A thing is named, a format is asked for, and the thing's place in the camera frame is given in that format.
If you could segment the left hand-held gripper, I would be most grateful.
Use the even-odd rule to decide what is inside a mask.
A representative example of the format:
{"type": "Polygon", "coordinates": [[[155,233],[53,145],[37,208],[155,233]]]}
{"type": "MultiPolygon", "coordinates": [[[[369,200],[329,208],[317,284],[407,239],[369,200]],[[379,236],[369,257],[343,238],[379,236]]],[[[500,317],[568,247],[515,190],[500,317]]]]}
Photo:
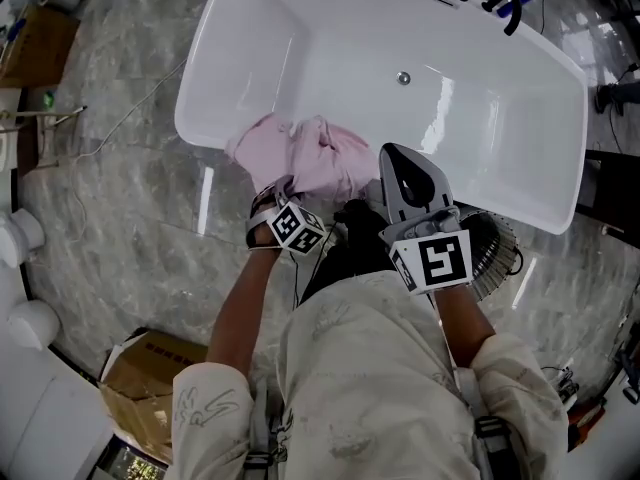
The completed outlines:
{"type": "Polygon", "coordinates": [[[282,249],[308,255],[326,238],[322,219],[302,206],[292,175],[284,175],[253,199],[246,222],[250,250],[282,249]]]}

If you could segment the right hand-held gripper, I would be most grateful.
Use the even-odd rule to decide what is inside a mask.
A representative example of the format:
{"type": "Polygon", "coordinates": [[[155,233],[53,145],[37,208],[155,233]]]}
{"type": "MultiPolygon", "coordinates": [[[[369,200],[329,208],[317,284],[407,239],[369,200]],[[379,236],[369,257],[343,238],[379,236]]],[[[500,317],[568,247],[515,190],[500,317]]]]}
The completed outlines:
{"type": "Polygon", "coordinates": [[[379,169],[392,224],[379,236],[409,293],[471,283],[470,235],[460,226],[459,209],[451,205],[444,172],[421,153],[393,143],[382,146],[379,169]],[[422,215],[405,221],[406,214],[422,215]]]}

